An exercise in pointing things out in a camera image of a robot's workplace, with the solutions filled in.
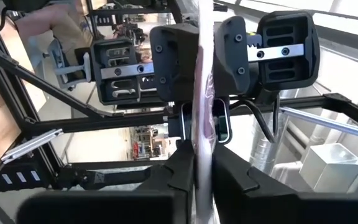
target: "person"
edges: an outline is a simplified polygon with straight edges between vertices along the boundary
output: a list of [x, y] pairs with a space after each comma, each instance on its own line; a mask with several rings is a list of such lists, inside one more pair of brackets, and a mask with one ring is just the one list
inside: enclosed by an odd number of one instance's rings
[[[29, 37], [51, 30], [53, 36], [60, 42], [67, 63], [70, 66], [78, 65], [75, 49], [90, 47], [93, 35], [85, 16], [76, 9], [69, 4], [45, 6], [16, 20], [16, 29], [24, 41]], [[149, 56], [144, 58], [146, 63], [150, 62]], [[75, 76], [80, 78], [83, 77], [83, 74], [76, 72]]]

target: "black metal frame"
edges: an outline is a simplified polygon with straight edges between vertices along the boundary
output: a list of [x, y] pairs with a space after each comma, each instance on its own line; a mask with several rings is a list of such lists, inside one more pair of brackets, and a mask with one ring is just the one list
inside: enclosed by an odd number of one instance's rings
[[[192, 143], [186, 140], [166, 162], [142, 171], [103, 174], [67, 169], [61, 181], [65, 187], [80, 184], [90, 191], [38, 194], [23, 203], [17, 221], [92, 223], [95, 215], [106, 219], [113, 212], [114, 218], [126, 223], [191, 223], [193, 193], [199, 190], [197, 164]], [[358, 223], [358, 194], [296, 192], [222, 144], [214, 149], [211, 171], [220, 223]], [[95, 191], [134, 183], [140, 185], [133, 191]], [[141, 209], [128, 215], [134, 205]]]
[[[90, 10], [91, 15], [99, 10]], [[72, 108], [87, 115], [87, 118], [63, 119], [56, 121], [40, 121], [36, 110], [28, 96], [27, 91], [21, 79], [33, 84], [45, 91], [49, 95], [61, 100]], [[47, 83], [41, 78], [34, 76], [28, 70], [22, 68], [16, 61], [10, 58], [6, 47], [0, 37], [0, 92], [8, 105], [14, 119], [21, 128], [24, 138], [42, 134], [51, 129], [63, 129], [64, 133], [74, 133], [80, 131], [92, 131], [97, 129], [123, 128], [128, 126], [141, 126], [149, 124], [164, 123], [167, 119], [177, 119], [178, 113], [175, 110], [135, 113], [135, 114], [112, 114], [98, 111], [90, 105], [86, 105], [72, 96], [62, 92], [60, 89]], [[358, 122], [358, 106], [352, 104], [348, 99], [338, 94], [324, 96], [313, 96], [307, 98], [296, 98], [283, 100], [282, 106], [288, 106], [296, 109], [306, 109], [322, 107], [327, 110], [333, 110], [345, 113]], [[262, 112], [272, 111], [271, 106], [260, 106]], [[246, 107], [236, 108], [231, 111], [232, 116], [251, 114]], [[36, 151], [35, 160], [43, 161], [45, 170], [51, 173], [48, 181], [55, 183], [54, 174], [62, 167], [62, 162], [58, 159], [51, 144], [42, 146], [41, 150]]]

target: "metal rod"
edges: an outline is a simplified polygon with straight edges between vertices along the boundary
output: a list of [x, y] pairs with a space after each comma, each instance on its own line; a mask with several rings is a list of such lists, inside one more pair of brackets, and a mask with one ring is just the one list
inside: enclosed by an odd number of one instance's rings
[[97, 9], [89, 10], [89, 14], [92, 16], [108, 17], [112, 15], [131, 15], [131, 14], [154, 14], [154, 13], [170, 13], [170, 9]]
[[81, 101], [77, 100], [76, 98], [70, 96], [69, 94], [61, 91], [57, 87], [51, 85], [50, 83], [46, 82], [45, 80], [37, 77], [36, 75], [30, 73], [25, 68], [21, 67], [20, 65], [14, 66], [12, 62], [1, 58], [0, 56], [0, 66], [11, 72], [14, 75], [17, 75], [19, 78], [33, 84], [34, 86], [40, 88], [41, 90], [45, 91], [49, 95], [57, 98], [58, 100], [66, 103], [68, 106], [78, 110], [79, 112], [95, 118], [102, 117], [92, 106], [86, 105]]
[[25, 142], [24, 144], [21, 144], [20, 146], [15, 147], [14, 149], [7, 151], [1, 160], [4, 164], [12, 162], [20, 156], [23, 156], [33, 151], [34, 149], [37, 149], [38, 147], [44, 145], [45, 143], [50, 142], [52, 139], [61, 134], [63, 134], [61, 129], [54, 129], [47, 133], [44, 133], [36, 138], [31, 139], [30, 141]]
[[99, 38], [99, 33], [98, 33], [98, 25], [96, 24], [95, 21], [95, 17], [97, 17], [97, 15], [93, 14], [94, 10], [92, 6], [92, 0], [86, 0], [86, 7], [88, 8], [88, 15], [92, 25], [93, 39], [95, 41]]
[[304, 121], [309, 121], [315, 124], [319, 124], [328, 128], [333, 128], [345, 133], [353, 134], [358, 136], [358, 127], [349, 125], [349, 124], [342, 124], [338, 123], [336, 121], [333, 121], [331, 119], [322, 118], [320, 116], [317, 116], [315, 114], [307, 113], [300, 110], [295, 110], [292, 108], [280, 108], [280, 111], [282, 113], [285, 113], [289, 116], [292, 116], [294, 118], [302, 119]]
[[279, 58], [297, 57], [305, 54], [303, 44], [293, 44], [279, 47], [266, 47], [257, 49], [248, 47], [248, 62], [261, 62]]

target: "metal frame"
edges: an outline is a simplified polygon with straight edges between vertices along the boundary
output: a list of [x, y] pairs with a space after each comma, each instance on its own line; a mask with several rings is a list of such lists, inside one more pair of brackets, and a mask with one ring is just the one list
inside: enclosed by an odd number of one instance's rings
[[[92, 9], [91, 1], [87, 0], [88, 7]], [[180, 9], [178, 4], [174, 0], [168, 0], [168, 5], [173, 7], [172, 12], [174, 14], [175, 20], [181, 21], [178, 18], [180, 14]], [[94, 21], [94, 16], [98, 15], [113, 15], [115, 12], [118, 12], [116, 9], [108, 10], [90, 10], [91, 20]], [[134, 11], [131, 9], [131, 12], [134, 14], [140, 13], [139, 11]], [[142, 13], [156, 13], [155, 11], [142, 12]], [[254, 14], [256, 16], [263, 16], [261, 12]], [[319, 28], [319, 34], [327, 35], [324, 37], [330, 37], [331, 41], [339, 42], [340, 44], [347, 44], [351, 47], [357, 48], [355, 43], [358, 43], [358, 35], [354, 34], [344, 34], [344, 32], [336, 32], [335, 30], [328, 28]], [[354, 37], [348, 42], [341, 42], [343, 37]], [[22, 83], [21, 79], [33, 84], [34, 86], [40, 88], [41, 90], [47, 92], [49, 95], [54, 96], [55, 98], [61, 100], [62, 102], [68, 104], [72, 108], [82, 112], [87, 115], [87, 118], [75, 118], [75, 119], [63, 119], [55, 121], [41, 121], [37, 115], [37, 112], [30, 100], [30, 97]], [[178, 111], [174, 108], [174, 112], [171, 110], [157, 111], [157, 112], [147, 112], [147, 113], [135, 113], [135, 114], [112, 114], [105, 113], [103, 111], [98, 111], [90, 105], [86, 105], [70, 95], [62, 92], [58, 88], [52, 86], [51, 84], [43, 81], [42, 79], [34, 76], [28, 70], [22, 68], [17, 62], [10, 58], [6, 46], [4, 45], [1, 36], [0, 36], [0, 92], [4, 101], [6, 102], [10, 112], [12, 113], [15, 121], [19, 125], [22, 134], [18, 138], [18, 142], [25, 141], [26, 139], [31, 139], [34, 136], [50, 131], [51, 129], [62, 129], [64, 133], [75, 133], [80, 131], [92, 131], [98, 129], [110, 129], [110, 128], [123, 128], [128, 126], [142, 126], [149, 124], [159, 124], [167, 122], [168, 119], [179, 119]], [[286, 106], [289, 108], [295, 109], [307, 109], [307, 108], [316, 108], [322, 107], [327, 110], [333, 110], [338, 113], [344, 113], [348, 117], [354, 119], [358, 122], [358, 106], [351, 103], [350, 100], [343, 97], [339, 94], [328, 94], [323, 96], [312, 96], [306, 98], [295, 98], [289, 100], [283, 100], [281, 106]], [[268, 113], [272, 111], [272, 106], [261, 106], [261, 112]], [[239, 107], [231, 112], [232, 116], [251, 114], [250, 109], [246, 107]], [[48, 143], [44, 144], [39, 148], [39, 150], [34, 151], [34, 156], [32, 160], [37, 163], [40, 170], [43, 170], [44, 182], [49, 183], [52, 188], [59, 189], [57, 183], [56, 174], [59, 173], [60, 169], [63, 167], [62, 161], [56, 155], [53, 146]], [[134, 167], [134, 166], [151, 166], [155, 164], [160, 164], [161, 161], [137, 161], [137, 162], [99, 162], [99, 163], [84, 163], [84, 164], [72, 164], [73, 167], [80, 169], [112, 169], [118, 167]]]
[[[25, 90], [21, 79], [40, 88], [49, 95], [61, 100], [72, 108], [87, 115], [87, 118], [62, 119], [55, 121], [40, 121], [36, 110]], [[3, 41], [0, 37], [0, 92], [7, 103], [14, 119], [21, 128], [25, 138], [43, 134], [51, 129], [62, 129], [64, 133], [74, 133], [80, 131], [92, 131], [97, 129], [123, 128], [128, 126], [142, 126], [149, 124], [159, 124], [167, 122], [168, 118], [178, 118], [178, 113], [172, 113], [170, 110], [134, 113], [134, 114], [112, 114], [98, 111], [90, 105], [86, 105], [72, 96], [62, 92], [53, 85], [45, 82], [41, 78], [34, 76], [28, 70], [22, 68], [7, 53]], [[282, 106], [295, 109], [306, 109], [314, 107], [322, 107], [327, 110], [344, 112], [352, 119], [358, 122], [358, 106], [352, 104], [349, 100], [341, 95], [324, 95], [307, 98], [297, 98], [283, 100]], [[271, 106], [261, 106], [262, 112], [272, 111]], [[246, 107], [240, 107], [231, 111], [232, 116], [251, 114]], [[38, 161], [45, 164], [45, 169], [49, 170], [51, 175], [50, 181], [54, 182], [53, 174], [63, 164], [55, 154], [51, 144], [41, 147], [40, 151], [35, 153]]]

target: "black mount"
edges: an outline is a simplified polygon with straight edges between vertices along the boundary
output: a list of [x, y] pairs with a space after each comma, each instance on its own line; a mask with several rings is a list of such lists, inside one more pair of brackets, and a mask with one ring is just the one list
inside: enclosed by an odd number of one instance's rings
[[[114, 215], [126, 223], [191, 223], [194, 162], [191, 141], [186, 140], [164, 165], [104, 176], [97, 172], [78, 174], [84, 188], [87, 183], [98, 186], [93, 189], [142, 184], [131, 192], [45, 192], [21, 206], [17, 221], [19, 224], [64, 223], [70, 219], [75, 223], [91, 223], [92, 215], [98, 214], [98, 218]], [[358, 194], [295, 192], [222, 144], [215, 147], [212, 172], [214, 198], [223, 224], [358, 223]], [[49, 205], [48, 215], [40, 216], [38, 211], [45, 209], [45, 203]], [[89, 215], [67, 215], [71, 213]]]

